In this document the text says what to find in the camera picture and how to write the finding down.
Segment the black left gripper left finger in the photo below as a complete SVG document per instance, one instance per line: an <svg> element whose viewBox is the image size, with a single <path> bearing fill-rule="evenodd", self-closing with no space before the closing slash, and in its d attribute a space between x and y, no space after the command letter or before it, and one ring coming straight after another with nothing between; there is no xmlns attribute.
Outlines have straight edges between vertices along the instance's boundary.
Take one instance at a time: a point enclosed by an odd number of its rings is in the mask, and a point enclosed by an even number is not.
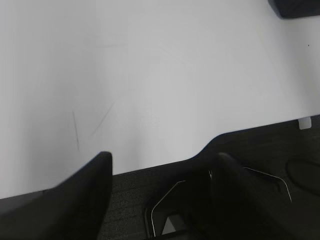
<svg viewBox="0 0 320 240"><path fill-rule="evenodd" d="M40 197L0 217L2 240L95 240L112 195L113 158L102 151Z"/></svg>

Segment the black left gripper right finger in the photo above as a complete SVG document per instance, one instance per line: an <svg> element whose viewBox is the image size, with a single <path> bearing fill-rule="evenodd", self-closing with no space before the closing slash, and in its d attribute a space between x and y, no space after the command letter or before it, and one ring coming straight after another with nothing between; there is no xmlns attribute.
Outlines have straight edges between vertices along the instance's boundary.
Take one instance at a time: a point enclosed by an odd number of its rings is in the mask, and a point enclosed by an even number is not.
<svg viewBox="0 0 320 240"><path fill-rule="evenodd" d="M212 161L214 216L226 239L318 240L320 200L293 197L281 178L245 167L225 152Z"/></svg>

